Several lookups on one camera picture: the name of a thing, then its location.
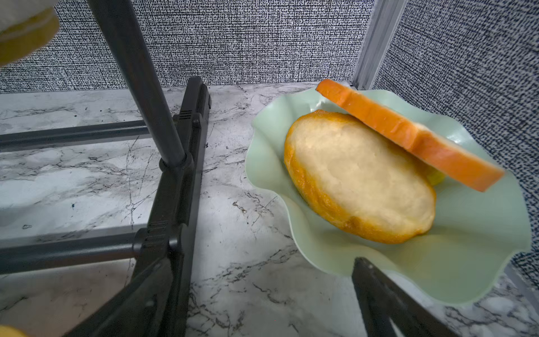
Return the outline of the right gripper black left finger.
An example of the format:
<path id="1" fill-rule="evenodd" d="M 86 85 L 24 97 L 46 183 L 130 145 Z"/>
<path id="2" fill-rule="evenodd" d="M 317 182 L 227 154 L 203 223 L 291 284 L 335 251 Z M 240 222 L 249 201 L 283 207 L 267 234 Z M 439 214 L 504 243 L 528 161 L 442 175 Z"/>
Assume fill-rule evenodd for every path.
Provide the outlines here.
<path id="1" fill-rule="evenodd" d="M 153 262 L 66 336 L 157 336 L 172 281 L 168 258 Z"/>

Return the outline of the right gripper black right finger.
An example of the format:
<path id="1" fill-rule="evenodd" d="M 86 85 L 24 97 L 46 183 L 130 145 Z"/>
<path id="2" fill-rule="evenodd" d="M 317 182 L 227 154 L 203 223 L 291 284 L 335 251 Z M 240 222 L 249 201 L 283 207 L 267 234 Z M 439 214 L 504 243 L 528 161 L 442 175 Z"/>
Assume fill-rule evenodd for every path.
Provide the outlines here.
<path id="1" fill-rule="evenodd" d="M 352 283 L 368 336 L 455 336 L 366 258 L 356 258 Z"/>

